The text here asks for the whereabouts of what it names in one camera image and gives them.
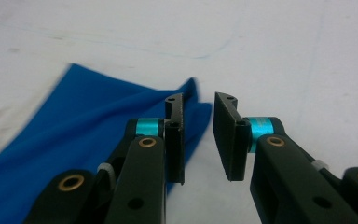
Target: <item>blue fabric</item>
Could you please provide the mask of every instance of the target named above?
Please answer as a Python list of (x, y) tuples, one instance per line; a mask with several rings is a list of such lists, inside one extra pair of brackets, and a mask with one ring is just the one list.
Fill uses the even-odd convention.
[(195, 80), (157, 91), (72, 65), (22, 132), (0, 153), (0, 223), (22, 223), (35, 198), (69, 169), (96, 173), (121, 140), (128, 119), (165, 118), (166, 97), (185, 94), (186, 157), (211, 116)]

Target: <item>cloth fold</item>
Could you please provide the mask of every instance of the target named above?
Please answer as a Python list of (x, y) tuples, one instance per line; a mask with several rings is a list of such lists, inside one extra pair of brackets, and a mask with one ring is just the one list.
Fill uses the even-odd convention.
[(0, 153), (0, 223), (22, 223), (57, 174), (94, 173), (121, 140), (129, 119), (165, 118), (164, 100), (185, 98), (186, 159), (208, 126), (212, 106), (199, 103), (196, 81), (158, 91), (73, 64), (26, 127)]

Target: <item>teal tape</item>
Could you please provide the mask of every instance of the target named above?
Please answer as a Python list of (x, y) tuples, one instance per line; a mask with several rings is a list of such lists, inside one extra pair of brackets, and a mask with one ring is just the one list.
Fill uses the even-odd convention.
[(252, 125), (252, 147), (250, 152), (255, 153), (257, 139), (264, 134), (274, 133), (274, 127), (271, 120), (266, 117), (247, 118)]
[(138, 119), (136, 134), (158, 136), (158, 123), (159, 119)]

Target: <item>white surface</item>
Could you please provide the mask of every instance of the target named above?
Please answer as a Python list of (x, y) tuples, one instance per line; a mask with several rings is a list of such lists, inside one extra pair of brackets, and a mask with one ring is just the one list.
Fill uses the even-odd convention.
[[(358, 1), (0, 0), (0, 149), (69, 63), (276, 116), (341, 176), (358, 166)], [(259, 223), (246, 181), (226, 180), (212, 123), (167, 204), (167, 223)]]

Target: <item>blue cloth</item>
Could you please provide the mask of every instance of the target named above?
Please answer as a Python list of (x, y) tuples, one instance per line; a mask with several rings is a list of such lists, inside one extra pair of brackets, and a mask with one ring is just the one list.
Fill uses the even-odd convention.
[(72, 65), (20, 134), (0, 153), (0, 223), (22, 223), (35, 198), (69, 169), (96, 173), (121, 140), (128, 119), (165, 118), (166, 97), (185, 96), (186, 157), (211, 116), (191, 78), (157, 91)]

